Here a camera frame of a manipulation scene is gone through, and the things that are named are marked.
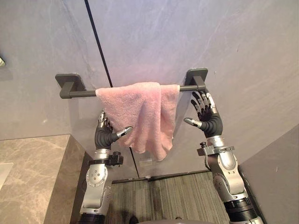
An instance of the silver robot arm segment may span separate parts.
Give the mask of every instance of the silver robot arm segment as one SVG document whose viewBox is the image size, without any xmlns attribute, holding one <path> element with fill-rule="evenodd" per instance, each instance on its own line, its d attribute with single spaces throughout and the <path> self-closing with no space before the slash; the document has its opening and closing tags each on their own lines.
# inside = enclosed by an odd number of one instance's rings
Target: silver robot arm segment
<svg viewBox="0 0 299 224">
<path fill-rule="evenodd" d="M 222 121 L 216 104 L 209 92 L 192 93 L 197 103 L 191 103 L 196 109 L 198 120 L 185 118 L 184 121 L 201 129 L 206 142 L 198 149 L 199 156 L 205 156 L 205 164 L 213 174 L 214 187 L 223 201 L 230 224 L 263 224 L 248 199 L 243 179 L 238 172 L 238 161 L 233 146 L 226 146 L 222 134 Z"/>
<path fill-rule="evenodd" d="M 98 120 L 95 132 L 95 155 L 94 160 L 86 173 L 86 192 L 80 209 L 80 220 L 78 224 L 103 224 L 107 215 L 112 179 L 108 174 L 114 172 L 113 166 L 121 165 L 123 157 L 120 152 L 111 153 L 111 144 L 132 130 L 131 126 L 121 131 L 112 133 L 112 126 L 104 111 Z"/>
</svg>

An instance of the metal joint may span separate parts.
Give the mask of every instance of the metal joint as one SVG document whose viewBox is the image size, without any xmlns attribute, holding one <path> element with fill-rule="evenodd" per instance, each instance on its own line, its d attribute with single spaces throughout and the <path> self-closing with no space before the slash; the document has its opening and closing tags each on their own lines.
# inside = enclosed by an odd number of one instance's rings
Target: metal joint
<svg viewBox="0 0 299 224">
<path fill-rule="evenodd" d="M 213 155 L 213 154 L 220 154 L 220 153 L 226 153 L 233 151 L 235 147 L 233 146 L 225 146 L 225 147 L 214 147 L 212 146 L 207 146 L 207 147 L 202 147 L 197 149 L 197 153 L 199 156 L 203 155 Z"/>
</svg>

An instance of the gray floor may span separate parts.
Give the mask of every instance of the gray floor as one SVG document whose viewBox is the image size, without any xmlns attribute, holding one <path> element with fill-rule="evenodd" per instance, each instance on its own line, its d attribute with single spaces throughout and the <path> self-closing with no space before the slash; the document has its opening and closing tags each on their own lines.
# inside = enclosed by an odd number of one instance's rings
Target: gray floor
<svg viewBox="0 0 299 224">
<path fill-rule="evenodd" d="M 215 224 L 229 222 L 210 172 L 112 186 L 107 224 L 128 224 L 132 215 L 140 222 L 176 217 Z"/>
</svg>

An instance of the black seam line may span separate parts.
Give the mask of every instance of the black seam line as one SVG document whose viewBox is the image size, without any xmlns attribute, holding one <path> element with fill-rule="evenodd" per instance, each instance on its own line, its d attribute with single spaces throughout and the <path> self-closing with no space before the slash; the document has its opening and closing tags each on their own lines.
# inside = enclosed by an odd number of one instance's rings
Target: black seam line
<svg viewBox="0 0 299 224">
<path fill-rule="evenodd" d="M 132 152 L 132 148 L 131 148 L 131 147 L 129 147 L 129 148 L 130 148 L 130 151 L 131 151 L 131 155 L 132 155 L 132 158 L 133 158 L 133 162 L 134 162 L 134 165 L 135 165 L 135 169 L 136 169 L 138 178 L 140 178 L 140 177 L 139 177 L 139 173 L 138 173 L 138 169 L 137 169 L 137 166 L 136 166 L 135 158 L 134 158 L 134 155 L 133 155 L 133 152 Z"/>
<path fill-rule="evenodd" d="M 104 54 L 103 54 L 103 51 L 102 51 L 102 47 L 101 47 L 101 44 L 100 44 L 97 29 L 95 28 L 95 25 L 94 25 L 93 15 L 92 15 L 92 12 L 91 12 L 90 7 L 89 7 L 88 0 L 84 0 L 84 2 L 85 2 L 85 5 L 86 5 L 86 9 L 87 9 L 87 12 L 88 12 L 90 23 L 91 23 L 92 28 L 93 28 L 94 37 L 95 37 L 95 40 L 97 42 L 97 45 L 98 45 L 98 48 L 99 48 L 99 51 L 100 51 L 100 54 L 101 54 L 101 58 L 102 58 L 102 61 L 103 61 L 103 64 L 104 64 L 104 68 L 105 68 L 105 71 L 106 71 L 106 74 L 107 74 L 107 78 L 108 78 L 110 87 L 113 87 L 112 82 L 111 82 L 111 78 L 110 78 L 110 75 L 109 75 L 108 67 L 107 67 L 107 64 L 106 64 L 106 61 L 105 61 L 105 58 L 104 58 Z"/>
</svg>

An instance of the pink towel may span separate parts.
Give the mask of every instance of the pink towel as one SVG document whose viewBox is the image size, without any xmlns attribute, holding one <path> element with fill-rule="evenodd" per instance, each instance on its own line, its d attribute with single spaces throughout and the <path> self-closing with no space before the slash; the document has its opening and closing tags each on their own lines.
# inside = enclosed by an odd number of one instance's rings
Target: pink towel
<svg viewBox="0 0 299 224">
<path fill-rule="evenodd" d="M 178 94 L 179 85 L 159 83 L 96 90 L 114 129 L 133 127 L 131 133 L 118 140 L 120 144 L 138 153 L 150 151 L 158 160 L 172 148 Z"/>
</svg>

